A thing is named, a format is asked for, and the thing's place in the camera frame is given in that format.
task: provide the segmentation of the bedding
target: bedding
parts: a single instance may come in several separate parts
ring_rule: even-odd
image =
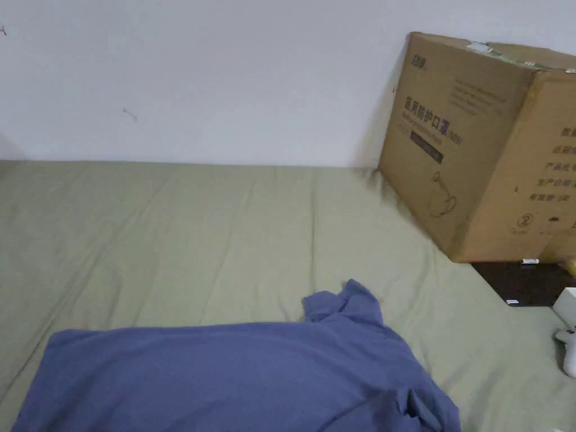
[[[299,321],[349,278],[463,430],[576,430],[560,318],[450,262],[370,170],[2,162],[0,238],[0,430],[54,332]]]

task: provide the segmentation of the bed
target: bed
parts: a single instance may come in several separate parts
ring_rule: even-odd
[[[465,431],[576,430],[561,320],[507,306],[371,170],[0,162],[0,430],[52,333],[296,321],[355,278]]]

